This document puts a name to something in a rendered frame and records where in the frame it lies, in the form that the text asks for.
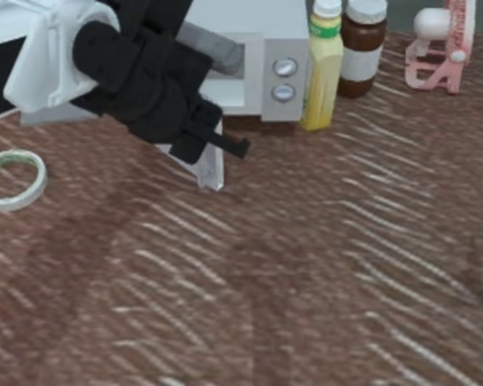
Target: yellow bottle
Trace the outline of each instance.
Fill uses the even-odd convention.
[[[344,44],[340,37],[341,0],[316,0],[310,19],[310,63],[300,125],[306,131],[331,125]]]

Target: brown jar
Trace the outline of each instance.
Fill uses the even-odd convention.
[[[349,0],[341,24],[341,97],[362,97],[372,88],[385,42],[386,8],[386,0]]]

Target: green label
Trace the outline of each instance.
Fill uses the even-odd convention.
[[[340,33],[340,24],[336,27],[324,28],[311,22],[309,23],[309,33],[316,38],[331,39]]]

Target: brown tablecloth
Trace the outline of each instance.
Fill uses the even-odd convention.
[[[483,35],[458,96],[410,41],[330,130],[226,119],[221,193],[108,119],[0,121],[50,170],[0,214],[0,386],[483,385]]]

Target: microwave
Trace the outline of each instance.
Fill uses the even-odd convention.
[[[211,71],[200,90],[225,115],[301,118],[309,50],[304,0],[194,0],[186,21],[243,48],[235,74]]]

